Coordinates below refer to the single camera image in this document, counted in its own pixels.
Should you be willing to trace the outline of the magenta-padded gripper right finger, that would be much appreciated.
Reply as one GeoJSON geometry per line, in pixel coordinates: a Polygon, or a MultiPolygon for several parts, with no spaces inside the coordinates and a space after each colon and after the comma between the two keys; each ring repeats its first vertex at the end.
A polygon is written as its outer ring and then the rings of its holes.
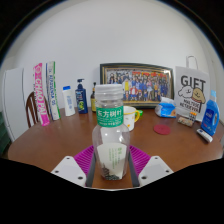
{"type": "Polygon", "coordinates": [[[134,187],[148,185],[173,173],[159,156],[149,156],[134,146],[130,147],[129,167],[134,187]]]}

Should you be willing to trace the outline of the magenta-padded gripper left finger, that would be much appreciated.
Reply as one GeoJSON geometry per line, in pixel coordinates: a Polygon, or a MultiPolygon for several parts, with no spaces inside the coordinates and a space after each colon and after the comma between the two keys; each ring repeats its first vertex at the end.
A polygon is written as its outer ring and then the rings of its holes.
{"type": "Polygon", "coordinates": [[[91,187],[95,172],[94,148],[89,146],[75,156],[65,156],[51,171],[67,181],[82,187],[91,187]]]}

